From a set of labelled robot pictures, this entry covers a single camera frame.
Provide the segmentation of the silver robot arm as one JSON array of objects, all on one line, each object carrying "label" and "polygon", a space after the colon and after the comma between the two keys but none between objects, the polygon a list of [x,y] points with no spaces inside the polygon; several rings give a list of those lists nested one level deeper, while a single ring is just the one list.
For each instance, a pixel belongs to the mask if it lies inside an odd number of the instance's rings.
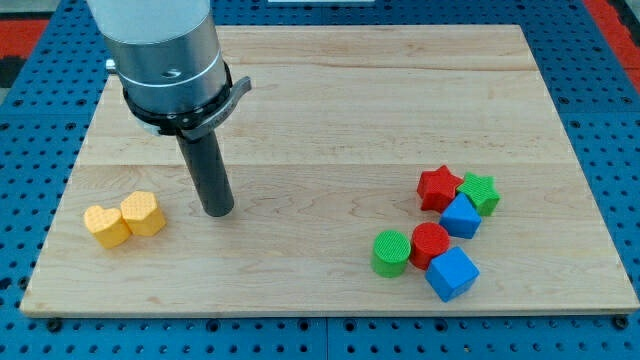
[{"label": "silver robot arm", "polygon": [[251,90],[231,80],[208,0],[88,0],[125,101],[152,133],[196,140]]}]

